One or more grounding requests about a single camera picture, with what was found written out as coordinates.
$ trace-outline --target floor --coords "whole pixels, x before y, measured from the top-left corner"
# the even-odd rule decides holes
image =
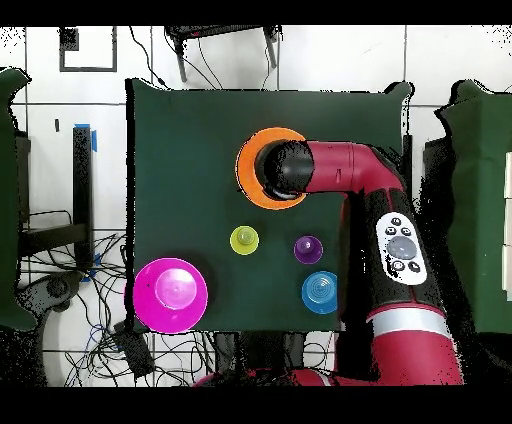
[[[79,50],[66,52],[67,66],[111,66],[111,27],[79,27]],[[124,79],[144,78],[158,85],[148,69],[174,89],[210,88],[209,83],[186,64],[188,82],[180,80],[174,53],[169,49],[163,27],[134,27],[134,42],[129,27],[117,28],[117,72],[59,72],[58,28],[0,28],[0,66],[24,69],[32,81],[20,90],[12,105],[18,128],[32,140],[30,155],[31,212],[67,210],[72,213],[72,128],[88,123],[97,132],[97,151],[93,153],[94,238],[97,252],[120,240],[126,228],[126,123]],[[434,111],[445,105],[452,85],[474,78],[493,91],[512,85],[510,26],[284,26],[279,55],[281,90],[383,91],[396,81],[414,84],[411,98],[410,133],[413,136],[413,197],[418,197],[424,143],[445,135]],[[224,88],[260,89],[268,72],[265,40],[261,30],[205,38],[201,48],[210,68]],[[214,85],[201,57],[197,42],[189,42],[187,60],[203,72]],[[272,70],[265,88],[276,90],[277,71]],[[34,216],[31,227],[67,223],[64,213]],[[66,255],[57,260],[66,261]],[[23,262],[22,283],[39,278],[47,271],[48,257],[38,255]],[[102,258],[104,264],[122,266],[116,247]],[[108,305],[114,323],[124,319],[123,280],[98,273],[111,293]],[[91,282],[81,283],[81,298],[71,307],[52,313],[44,337],[44,360],[50,385],[62,386],[73,380],[71,360],[79,361],[94,343],[91,327],[104,322],[104,308]],[[332,368],[333,337],[329,333],[310,333],[305,354],[306,365]],[[148,336],[152,355],[161,370],[191,367],[197,372],[180,374],[187,382],[205,375],[206,369],[194,346],[194,334]],[[204,347],[211,351],[210,345]],[[114,373],[126,370],[126,362],[114,361]],[[133,375],[116,379],[120,386],[176,385],[171,372],[159,371],[147,381],[134,381]],[[113,379],[89,378],[90,385],[114,385]]]

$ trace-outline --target white floor tile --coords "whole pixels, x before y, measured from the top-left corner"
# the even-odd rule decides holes
[[[280,89],[381,92],[403,80],[404,30],[403,25],[283,26]]]
[[[19,131],[27,131],[27,116],[24,105],[11,105],[11,112],[16,119],[15,125]]]
[[[128,363],[125,360],[121,360],[122,355],[109,355],[110,359],[103,358],[104,362],[110,370],[112,374],[116,376],[116,374],[127,373],[127,375],[121,375],[115,377],[114,379],[109,377],[110,374],[105,367],[102,367],[102,364],[99,359],[96,359],[94,364],[96,368],[94,369],[94,373],[90,375],[90,371],[93,370],[91,367],[89,370],[87,369],[87,360],[84,358],[82,353],[68,353],[71,360],[77,365],[77,367],[82,368],[77,372],[75,371],[74,366],[68,359],[66,358],[66,354],[64,352],[43,352],[43,361],[46,373],[46,379],[48,380],[48,386],[50,387],[115,387],[117,385],[119,387],[148,387],[144,377],[140,377],[137,380],[137,384],[134,381],[134,375],[128,368]],[[147,383],[149,386],[153,385],[153,375],[148,374],[146,376]]]
[[[96,240],[109,236],[110,232],[95,231],[94,238]],[[96,253],[105,251],[108,240],[101,242],[95,249]],[[124,244],[120,240],[112,250],[110,250],[102,260],[103,266],[122,266],[123,262],[119,251],[119,246]],[[126,280],[123,278],[112,278],[105,272],[98,272],[95,278],[100,284],[97,285],[98,290],[101,289],[102,297],[106,299],[111,313],[110,329],[113,330],[114,324],[122,321],[126,317],[126,309],[124,307],[124,287]],[[94,282],[81,282],[78,294],[87,305],[87,316],[93,325],[106,325],[106,307],[100,303],[98,292],[95,289]],[[43,337],[43,349],[45,350],[84,350],[86,349],[91,334],[91,326],[87,322],[86,309],[78,296],[71,299],[71,306],[62,313],[51,312],[46,323]],[[148,335],[149,349],[152,351],[152,337]]]
[[[304,353],[304,367],[321,368],[327,371],[334,369],[334,353]]]
[[[446,135],[441,121],[434,115],[436,108],[411,108],[409,132],[412,135],[412,198],[419,199],[421,178],[424,177],[423,152],[427,141]]]
[[[445,105],[452,85],[477,79],[493,91],[512,85],[509,25],[407,27],[406,79],[416,91],[412,104]]]
[[[156,353],[155,386],[192,386],[195,382],[206,376],[206,360],[204,355],[202,359],[197,353]],[[213,354],[209,354],[208,364],[210,369],[214,370],[215,356]]]
[[[306,336],[304,343],[305,352],[334,352],[336,333],[332,331],[311,331]]]
[[[105,39],[105,28],[99,27],[97,31],[84,27],[78,29],[79,51],[68,52],[71,53],[72,64],[95,67],[104,64],[104,51],[112,44],[111,39]],[[133,27],[133,32],[135,39],[151,55],[150,28]],[[80,46],[84,46],[83,51],[80,51]],[[133,41],[128,27],[117,27],[117,72],[114,73],[60,72],[58,28],[29,27],[27,72],[32,78],[28,87],[29,103],[121,103],[126,101],[126,78],[149,80],[151,75],[146,55]]]
[[[28,106],[31,212],[72,213],[73,127],[90,124],[97,134],[97,151],[92,152],[94,228],[126,227],[125,111],[124,106]]]
[[[265,58],[265,37],[263,29],[239,31],[201,39],[201,49],[211,70],[225,89],[261,89],[267,76],[267,59]],[[189,63],[185,63],[187,82],[182,83],[176,54],[165,41],[164,27],[153,27],[153,69],[166,85],[179,89],[212,89],[212,86]],[[188,40],[185,59],[199,69],[208,80],[220,88],[218,82],[208,70],[199,50],[197,40]],[[276,87],[276,71],[270,67],[270,76],[265,89]]]
[[[25,31],[23,27],[0,27],[0,68],[25,69]],[[22,88],[14,97],[14,103],[25,102]]]

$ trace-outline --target metal stand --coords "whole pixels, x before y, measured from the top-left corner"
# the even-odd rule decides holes
[[[277,40],[277,37],[275,34],[272,36],[272,27],[263,27],[263,34],[265,34],[265,41],[267,42],[270,66],[272,66],[272,69],[275,69],[275,67],[277,66],[277,63],[276,63],[276,55],[274,53],[274,45],[272,44],[272,42],[275,43],[275,41]]]
[[[243,31],[247,29],[254,29],[261,27],[261,25],[209,25],[205,27],[165,27],[167,35],[172,39],[174,43],[174,50],[176,51],[176,58],[178,60],[178,67],[180,70],[180,76],[182,82],[187,82],[187,74],[185,71],[185,60],[183,42],[194,38],[201,38],[211,35],[226,34],[229,32]],[[280,25],[264,26],[263,33],[265,35],[265,41],[267,43],[268,56],[270,59],[270,65],[272,68],[276,68],[276,55],[274,53],[273,43],[277,41],[277,32],[281,30]]]
[[[21,143],[30,146],[28,139]],[[27,148],[19,151],[18,175],[24,221],[28,218]],[[77,268],[87,271],[92,267],[94,256],[92,217],[91,130],[73,128],[73,224],[21,232],[20,255],[31,256],[74,243]]]

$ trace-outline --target blue cup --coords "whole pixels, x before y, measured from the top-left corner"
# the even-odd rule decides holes
[[[316,314],[330,314],[338,309],[338,279],[335,274],[318,271],[311,274],[302,285],[302,301]]]

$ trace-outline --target green mat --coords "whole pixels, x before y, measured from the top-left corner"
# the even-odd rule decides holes
[[[408,83],[385,93],[163,91],[132,80],[135,110],[135,273],[161,257],[195,265],[209,291],[196,330],[312,331],[338,328],[336,313],[317,315],[301,299],[311,273],[339,273],[342,196],[308,196],[269,211],[238,191],[234,168],[242,144],[268,127],[309,140],[353,141],[402,151],[401,113]],[[231,232],[250,225],[255,253],[237,255]],[[314,265],[300,264],[295,240],[318,237]]]
[[[505,154],[512,151],[512,95],[473,81],[456,87],[441,111],[457,162],[448,247],[472,307],[477,332],[512,334],[512,302],[502,290]]]

